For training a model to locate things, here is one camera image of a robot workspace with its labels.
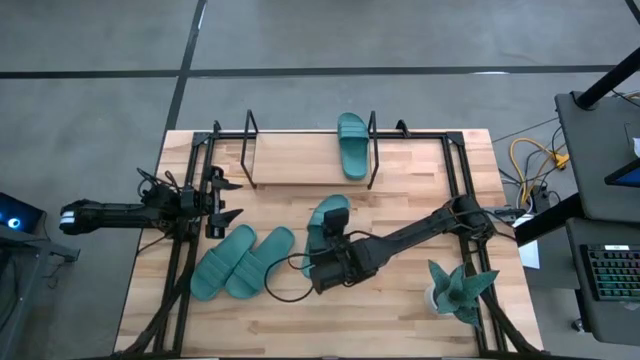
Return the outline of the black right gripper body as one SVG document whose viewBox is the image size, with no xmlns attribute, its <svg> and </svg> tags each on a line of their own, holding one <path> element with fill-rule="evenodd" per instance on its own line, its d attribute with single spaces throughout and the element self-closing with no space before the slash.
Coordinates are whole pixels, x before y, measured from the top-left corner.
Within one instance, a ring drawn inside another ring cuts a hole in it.
<svg viewBox="0 0 640 360">
<path fill-rule="evenodd" d="M 312 288 L 322 294 L 336 286 L 352 287 L 375 275 L 367 239 L 331 238 L 327 249 L 312 249 L 309 256 Z"/>
</svg>

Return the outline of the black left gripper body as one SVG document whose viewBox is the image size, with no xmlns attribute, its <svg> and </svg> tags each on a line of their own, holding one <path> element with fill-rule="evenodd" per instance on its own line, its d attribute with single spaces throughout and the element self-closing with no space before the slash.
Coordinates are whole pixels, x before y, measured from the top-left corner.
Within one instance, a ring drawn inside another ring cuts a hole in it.
<svg viewBox="0 0 640 360">
<path fill-rule="evenodd" d="M 193 211 L 186 212 L 181 209 L 180 206 L 180 193 L 179 192 L 179 214 L 177 215 L 177 235 L 178 236 L 196 236 L 197 230 L 195 229 L 194 221 L 200 220 L 203 216 L 210 214 L 214 207 L 214 196 L 211 193 L 208 182 L 203 183 L 204 188 L 195 188 L 193 186 L 195 171 L 193 169 L 188 170 L 185 176 L 184 186 L 191 186 L 194 188 L 197 196 L 196 208 Z"/>
</svg>

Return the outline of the teal rubber slide sandal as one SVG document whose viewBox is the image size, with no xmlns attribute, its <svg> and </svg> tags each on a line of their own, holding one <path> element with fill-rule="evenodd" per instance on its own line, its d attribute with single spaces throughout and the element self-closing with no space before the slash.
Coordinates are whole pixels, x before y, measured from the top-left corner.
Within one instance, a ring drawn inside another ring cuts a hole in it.
<svg viewBox="0 0 640 360">
<path fill-rule="evenodd" d="M 350 180 L 365 178 L 369 155 L 367 125 L 354 113 L 342 113 L 337 121 L 337 136 L 344 175 Z"/>
<path fill-rule="evenodd" d="M 227 279 L 225 290 L 237 299 L 249 299 L 263 291 L 267 270 L 274 271 L 291 251 L 294 233 L 277 227 L 253 250 L 246 252 Z"/>
<path fill-rule="evenodd" d="M 218 245 L 208 249 L 193 271 L 191 294 L 199 301 L 212 300 L 256 239 L 256 232 L 251 226 L 239 225 Z"/>
<path fill-rule="evenodd" d="M 310 271 L 314 268 L 312 254 L 319 253 L 319 259 L 332 255 L 333 244 L 324 237 L 324 215 L 326 212 L 336 209 L 350 209 L 350 201 L 341 194 L 331 195 L 325 198 L 313 211 L 307 224 L 307 241 L 305 246 L 305 256 L 302 257 L 302 273 L 305 278 L 311 279 Z"/>
</svg>

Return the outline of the artificial succulent in white pot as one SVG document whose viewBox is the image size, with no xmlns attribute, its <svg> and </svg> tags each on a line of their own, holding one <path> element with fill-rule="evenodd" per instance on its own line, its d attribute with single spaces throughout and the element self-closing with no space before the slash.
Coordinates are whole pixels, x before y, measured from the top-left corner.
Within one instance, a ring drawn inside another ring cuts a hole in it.
<svg viewBox="0 0 640 360">
<path fill-rule="evenodd" d="M 432 260 L 428 261 L 428 268 L 432 285 L 425 291 L 424 299 L 431 312 L 439 315 L 450 314 L 462 323 L 479 328 L 477 298 L 494 283 L 499 272 L 492 270 L 467 276 L 465 265 L 462 264 L 451 273 L 446 273 Z"/>
</svg>

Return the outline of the grey metal stand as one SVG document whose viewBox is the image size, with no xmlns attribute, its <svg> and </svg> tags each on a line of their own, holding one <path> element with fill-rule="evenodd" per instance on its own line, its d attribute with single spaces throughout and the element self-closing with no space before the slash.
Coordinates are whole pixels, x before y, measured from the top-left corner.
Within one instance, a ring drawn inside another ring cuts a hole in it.
<svg viewBox="0 0 640 360">
<path fill-rule="evenodd" d="M 75 262 L 80 250 L 0 225 L 0 360 L 11 360 L 50 256 Z"/>
</svg>

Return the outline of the black computer with blue light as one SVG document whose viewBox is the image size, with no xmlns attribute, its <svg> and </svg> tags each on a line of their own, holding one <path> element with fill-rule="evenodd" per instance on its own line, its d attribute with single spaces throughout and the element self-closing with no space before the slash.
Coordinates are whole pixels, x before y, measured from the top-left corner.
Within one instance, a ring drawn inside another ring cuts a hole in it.
<svg viewBox="0 0 640 360">
<path fill-rule="evenodd" d="M 43 211 L 0 192 L 0 225 L 34 234 Z"/>
</svg>

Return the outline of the white paper sheet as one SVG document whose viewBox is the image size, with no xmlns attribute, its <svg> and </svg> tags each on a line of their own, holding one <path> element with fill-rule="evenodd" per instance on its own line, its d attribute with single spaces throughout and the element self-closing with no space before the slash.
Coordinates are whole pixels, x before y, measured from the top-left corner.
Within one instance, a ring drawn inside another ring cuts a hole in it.
<svg viewBox="0 0 640 360">
<path fill-rule="evenodd" d="M 533 219 L 534 216 L 530 213 L 526 213 L 523 216 L 517 218 L 512 224 L 513 228 L 517 228 L 523 223 Z M 536 240 L 519 247 L 519 255 L 522 265 L 526 268 L 540 269 L 540 257 L 538 242 Z"/>
</svg>

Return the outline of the black desk support bar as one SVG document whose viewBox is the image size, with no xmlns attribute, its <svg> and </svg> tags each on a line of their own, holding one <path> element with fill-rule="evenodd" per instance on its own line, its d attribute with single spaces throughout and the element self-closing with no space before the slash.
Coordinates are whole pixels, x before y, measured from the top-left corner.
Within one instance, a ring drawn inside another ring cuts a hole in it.
<svg viewBox="0 0 640 360">
<path fill-rule="evenodd" d="M 578 193 L 562 200 L 544 212 L 534 216 L 518 227 L 514 228 L 516 243 L 524 246 L 540 236 L 543 236 L 557 228 L 564 227 L 569 218 L 583 218 L 584 211 Z"/>
</svg>

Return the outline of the grey desk top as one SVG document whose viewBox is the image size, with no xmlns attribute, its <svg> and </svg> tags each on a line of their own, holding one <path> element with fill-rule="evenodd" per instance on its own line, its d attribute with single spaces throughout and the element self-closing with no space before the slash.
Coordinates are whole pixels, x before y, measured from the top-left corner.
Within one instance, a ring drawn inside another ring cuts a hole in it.
<svg viewBox="0 0 640 360">
<path fill-rule="evenodd" d="M 583 110 L 570 94 L 556 95 L 555 104 L 585 216 L 640 223 L 640 188 L 605 183 L 606 176 L 636 159 L 630 137 L 640 135 L 640 107 L 605 97 Z"/>
</svg>

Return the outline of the backlit black keyboard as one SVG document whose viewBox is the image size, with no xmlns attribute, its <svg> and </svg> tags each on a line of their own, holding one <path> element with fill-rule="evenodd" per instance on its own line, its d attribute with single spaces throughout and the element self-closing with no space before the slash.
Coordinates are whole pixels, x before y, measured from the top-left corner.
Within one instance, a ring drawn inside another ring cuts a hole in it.
<svg viewBox="0 0 640 360">
<path fill-rule="evenodd" d="M 640 303 L 640 245 L 581 245 L 586 276 L 597 301 Z"/>
</svg>

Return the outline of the grey keyboard desk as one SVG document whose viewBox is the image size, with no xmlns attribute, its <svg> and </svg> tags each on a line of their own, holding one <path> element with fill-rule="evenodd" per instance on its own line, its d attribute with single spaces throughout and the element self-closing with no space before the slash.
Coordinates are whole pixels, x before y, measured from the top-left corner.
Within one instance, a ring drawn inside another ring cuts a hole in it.
<svg viewBox="0 0 640 360">
<path fill-rule="evenodd" d="M 640 303 L 597 301 L 593 297 L 581 255 L 581 245 L 640 245 L 640 228 L 571 218 L 566 222 L 569 245 L 579 281 L 579 303 L 586 331 L 600 342 L 640 346 Z"/>
</svg>

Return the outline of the blue lit screen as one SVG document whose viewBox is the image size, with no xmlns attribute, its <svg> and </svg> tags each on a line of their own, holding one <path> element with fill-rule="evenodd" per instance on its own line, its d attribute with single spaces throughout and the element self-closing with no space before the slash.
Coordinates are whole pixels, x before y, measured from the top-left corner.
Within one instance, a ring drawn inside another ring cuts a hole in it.
<svg viewBox="0 0 640 360">
<path fill-rule="evenodd" d="M 607 185 L 640 188 L 640 158 L 604 178 Z"/>
</svg>

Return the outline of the black pole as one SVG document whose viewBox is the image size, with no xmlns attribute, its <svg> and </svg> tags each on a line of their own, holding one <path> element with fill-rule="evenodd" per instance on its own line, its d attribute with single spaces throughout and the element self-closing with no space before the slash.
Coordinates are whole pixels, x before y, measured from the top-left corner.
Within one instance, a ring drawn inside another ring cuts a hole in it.
<svg viewBox="0 0 640 360">
<path fill-rule="evenodd" d="M 606 94 L 640 69 L 640 47 L 607 72 L 585 92 L 573 95 L 574 103 L 583 110 L 592 110 Z"/>
</svg>

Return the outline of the wooden shelf with black frame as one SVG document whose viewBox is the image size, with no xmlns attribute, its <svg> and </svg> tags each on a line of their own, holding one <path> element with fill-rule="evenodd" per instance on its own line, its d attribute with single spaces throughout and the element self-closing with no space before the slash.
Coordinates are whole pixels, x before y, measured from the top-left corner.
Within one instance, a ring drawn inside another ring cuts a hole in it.
<svg viewBox="0 0 640 360">
<path fill-rule="evenodd" d="M 361 177 L 343 171 L 339 136 L 330 131 L 263 131 L 252 111 L 246 112 L 241 135 L 240 166 L 254 188 L 275 186 L 358 186 L 370 190 L 379 169 L 376 113 L 356 133 L 365 142 L 365 172 Z"/>
</svg>

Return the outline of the black aluminium table frame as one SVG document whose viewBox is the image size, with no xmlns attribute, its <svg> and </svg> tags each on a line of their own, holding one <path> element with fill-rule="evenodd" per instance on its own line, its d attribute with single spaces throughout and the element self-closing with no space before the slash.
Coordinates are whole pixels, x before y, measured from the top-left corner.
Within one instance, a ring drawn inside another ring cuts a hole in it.
<svg viewBox="0 0 640 360">
<path fill-rule="evenodd" d="M 379 169 L 368 190 L 358 186 L 252 187 L 240 166 L 243 130 L 171 131 L 164 140 L 158 169 L 183 180 L 205 161 L 223 169 L 242 188 L 226 191 L 237 220 L 259 237 L 290 228 L 295 249 L 303 250 L 307 223 L 315 207 L 332 194 L 351 203 L 350 231 L 385 235 L 469 193 L 496 209 L 504 194 L 489 135 L 472 130 L 379 130 Z M 500 275 L 496 301 L 520 334 L 534 347 L 540 333 L 518 249 L 507 235 L 475 252 L 470 242 L 441 235 L 394 256 L 373 278 L 320 295 L 296 261 L 285 262 L 270 279 L 268 293 L 248 300 L 227 294 L 201 302 L 178 300 L 149 351 L 154 355 L 202 358 L 285 357 L 474 357 L 512 344 L 490 307 L 483 326 L 474 328 L 428 308 L 424 293 L 431 278 L 428 261 L 453 269 L 472 261 Z"/>
</svg>

